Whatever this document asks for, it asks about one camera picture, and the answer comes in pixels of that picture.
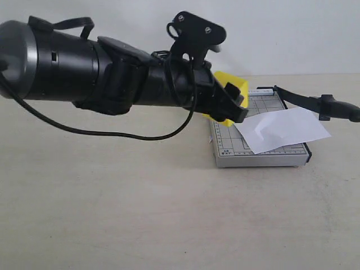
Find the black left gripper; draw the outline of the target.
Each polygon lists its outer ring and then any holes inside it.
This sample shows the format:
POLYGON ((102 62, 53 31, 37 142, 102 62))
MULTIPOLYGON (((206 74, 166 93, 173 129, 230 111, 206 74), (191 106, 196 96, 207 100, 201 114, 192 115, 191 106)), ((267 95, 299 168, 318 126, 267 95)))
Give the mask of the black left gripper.
MULTIPOLYGON (((205 61, 194 69, 192 61, 175 57, 169 51, 151 54, 148 73, 137 93, 137 104, 144 106, 182 107, 194 112, 209 114, 215 92, 215 77, 211 64, 205 61)), ((244 100, 241 90, 227 82, 224 90, 240 106, 244 100)))

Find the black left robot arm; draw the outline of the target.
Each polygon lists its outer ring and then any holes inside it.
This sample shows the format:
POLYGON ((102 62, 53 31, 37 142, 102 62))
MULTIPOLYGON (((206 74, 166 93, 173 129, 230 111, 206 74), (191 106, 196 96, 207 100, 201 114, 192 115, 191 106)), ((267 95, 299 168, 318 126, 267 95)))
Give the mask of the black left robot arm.
POLYGON ((106 115, 134 105, 181 107, 216 121, 242 122, 248 110, 233 83, 221 83, 205 57, 219 51, 225 29, 187 11, 167 25, 168 51, 148 53, 119 40, 90 40, 88 17, 58 23, 31 16, 1 23, 1 95, 66 101, 106 115))

